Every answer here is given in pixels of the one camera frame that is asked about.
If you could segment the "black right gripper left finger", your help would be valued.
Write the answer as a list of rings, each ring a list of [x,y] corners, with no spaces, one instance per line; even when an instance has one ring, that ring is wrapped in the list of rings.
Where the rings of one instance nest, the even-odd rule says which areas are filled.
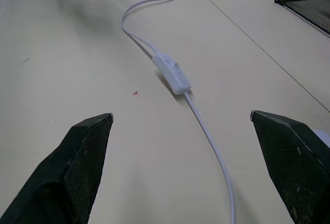
[[[72,126],[34,170],[1,223],[88,223],[101,182],[113,115]]]

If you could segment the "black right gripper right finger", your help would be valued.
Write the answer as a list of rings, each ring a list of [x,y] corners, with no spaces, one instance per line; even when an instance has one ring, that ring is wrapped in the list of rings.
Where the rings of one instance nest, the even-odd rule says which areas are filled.
[[[329,223],[329,146],[306,124],[254,110],[269,176],[294,223]]]

